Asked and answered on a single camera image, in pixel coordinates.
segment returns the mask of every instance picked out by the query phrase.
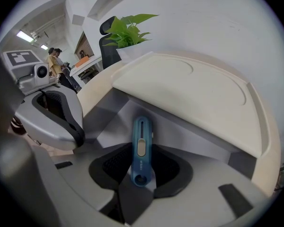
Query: black chair backrest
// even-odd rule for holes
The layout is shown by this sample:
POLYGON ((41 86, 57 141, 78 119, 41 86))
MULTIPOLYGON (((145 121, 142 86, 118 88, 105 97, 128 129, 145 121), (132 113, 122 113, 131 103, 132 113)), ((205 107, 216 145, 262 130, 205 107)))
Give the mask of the black chair backrest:
POLYGON ((108 20, 106 20, 103 24, 101 24, 101 26, 100 26, 100 33, 102 35, 105 35, 104 37, 102 37, 99 40, 99 46, 100 46, 100 50, 101 50, 101 54, 102 54, 103 69, 105 69, 105 68, 111 66, 112 64, 115 64, 116 62, 121 60, 118 52, 116 51, 116 49, 118 49, 117 46, 114 46, 114 45, 104 46, 105 44, 115 42, 114 40, 106 40, 106 38, 110 37, 111 34, 104 32, 111 27, 114 19, 115 19, 115 17, 111 17, 108 20))

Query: fluorescent light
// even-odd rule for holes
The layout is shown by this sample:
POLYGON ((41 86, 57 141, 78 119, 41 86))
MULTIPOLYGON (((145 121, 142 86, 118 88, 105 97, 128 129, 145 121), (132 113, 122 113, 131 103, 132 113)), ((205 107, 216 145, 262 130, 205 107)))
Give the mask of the fluorescent light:
POLYGON ((41 46, 41 48, 42 48, 42 49, 45 49, 45 50, 48 49, 48 47, 46 47, 44 44, 41 46))
POLYGON ((32 42, 34 40, 32 37, 28 36, 27 34, 23 33, 22 31, 19 31, 17 36, 20 37, 21 39, 28 41, 28 42, 32 42))

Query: beige table edge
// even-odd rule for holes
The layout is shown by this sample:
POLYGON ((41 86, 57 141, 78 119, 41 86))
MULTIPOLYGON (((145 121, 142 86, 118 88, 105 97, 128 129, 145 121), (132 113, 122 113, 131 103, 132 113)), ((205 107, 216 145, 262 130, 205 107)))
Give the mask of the beige table edge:
MULTIPOLYGON (((222 70, 226 70, 238 78, 249 82, 235 68, 225 64, 224 62, 213 58, 211 56, 199 54, 196 52, 160 52, 163 54, 172 54, 176 56, 183 56, 192 58, 194 60, 200 60, 211 65, 217 66, 222 70)), ((78 93, 78 99, 82 105, 83 117, 105 96, 105 94, 111 90, 111 76, 115 71, 123 66, 122 62, 117 62, 110 67, 106 68, 98 75, 96 75, 86 86, 78 93)), ((281 162, 281 145, 278 128, 275 119, 271 113, 268 105, 262 103, 267 115, 268 126, 271 133, 271 146, 266 154, 257 159, 256 167, 251 181, 262 190, 267 196, 271 196, 274 192, 275 185, 279 175, 279 168, 281 162)))

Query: desk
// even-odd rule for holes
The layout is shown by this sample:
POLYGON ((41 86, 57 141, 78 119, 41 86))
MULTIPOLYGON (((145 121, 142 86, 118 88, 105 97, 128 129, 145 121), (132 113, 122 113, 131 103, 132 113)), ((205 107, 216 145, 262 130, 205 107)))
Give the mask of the desk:
MULTIPOLYGON (((195 60, 203 61, 213 64, 223 70, 226 70, 233 75, 248 81, 239 71, 233 67, 219 61, 211 56, 195 53, 195 52, 163 52, 164 54, 171 54, 176 56, 183 56, 193 58, 195 60)), ((83 117, 86 116, 92 108, 112 89, 111 76, 114 72, 122 68, 121 61, 111 65, 101 73, 96 75, 88 82, 78 94, 78 99, 82 105, 83 117)), ((267 115, 267 124, 271 133, 271 146, 269 150, 257 159, 251 181, 255 184, 265 195, 271 196, 279 175, 280 161, 281 161, 281 146, 278 128, 275 119, 271 113, 269 106, 263 99, 263 107, 267 115)))
POLYGON ((74 77, 74 79, 80 85, 80 87, 83 88, 85 86, 85 83, 79 78, 79 74, 82 73, 83 71, 85 71, 86 69, 88 69, 89 67, 93 66, 93 65, 95 65, 97 70, 99 72, 101 72, 103 70, 103 68, 99 65, 99 61, 101 61, 101 60, 102 60, 101 55, 91 56, 87 62, 83 63, 79 67, 73 67, 71 69, 70 76, 74 77))

